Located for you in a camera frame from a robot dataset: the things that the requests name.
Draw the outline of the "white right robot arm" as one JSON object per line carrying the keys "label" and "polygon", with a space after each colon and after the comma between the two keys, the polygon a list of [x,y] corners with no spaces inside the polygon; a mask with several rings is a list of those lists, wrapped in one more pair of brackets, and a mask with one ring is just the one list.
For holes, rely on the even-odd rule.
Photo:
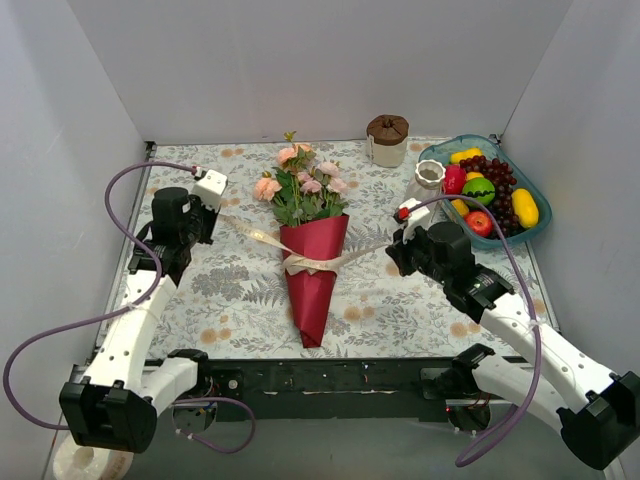
{"label": "white right robot arm", "polygon": [[584,464],[606,469],[639,438],[639,377],[589,358],[551,326],[530,319],[524,299],[497,272],[476,262],[462,228],[424,229],[405,221],[386,249],[401,275],[419,272],[439,283],[459,312],[498,335],[530,363],[525,370],[475,344],[430,380],[442,396],[490,393],[555,430]]}

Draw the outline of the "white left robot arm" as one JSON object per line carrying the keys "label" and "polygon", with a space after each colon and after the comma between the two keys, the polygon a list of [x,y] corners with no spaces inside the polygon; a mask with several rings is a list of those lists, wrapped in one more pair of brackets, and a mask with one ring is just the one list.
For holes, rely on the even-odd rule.
{"label": "white left robot arm", "polygon": [[166,187],[152,200],[152,219],[137,234],[128,265],[126,313],[109,327],[99,352],[78,382],[64,384],[59,403],[79,446],[142,453],[157,419],[186,395],[205,398],[213,386],[207,355],[175,350],[160,367],[144,371],[165,307],[191,262],[191,250],[212,241],[224,185]]}

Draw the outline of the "red paper bouquet wrap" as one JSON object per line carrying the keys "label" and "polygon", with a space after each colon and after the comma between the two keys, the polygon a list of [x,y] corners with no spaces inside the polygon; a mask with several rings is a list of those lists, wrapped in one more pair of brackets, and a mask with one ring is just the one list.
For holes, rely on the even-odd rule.
{"label": "red paper bouquet wrap", "polygon": [[[297,226],[281,226],[280,242],[310,260],[333,260],[342,254],[349,216],[341,215]],[[293,322],[304,348],[322,344],[333,288],[333,271],[285,273]]]}

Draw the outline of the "cream ribbon gold lettering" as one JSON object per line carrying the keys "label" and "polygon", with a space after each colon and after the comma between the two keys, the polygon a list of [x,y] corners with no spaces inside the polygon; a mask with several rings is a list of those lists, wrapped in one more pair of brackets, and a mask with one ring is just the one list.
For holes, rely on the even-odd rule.
{"label": "cream ribbon gold lettering", "polygon": [[295,276],[303,271],[306,271],[309,275],[314,275],[318,272],[333,272],[338,274],[341,267],[384,247],[384,244],[377,244],[369,248],[348,252],[329,260],[319,260],[299,254],[266,232],[253,228],[250,224],[235,217],[219,214],[218,219],[227,223],[248,238],[288,253],[288,256],[283,260],[282,267],[290,276]]}

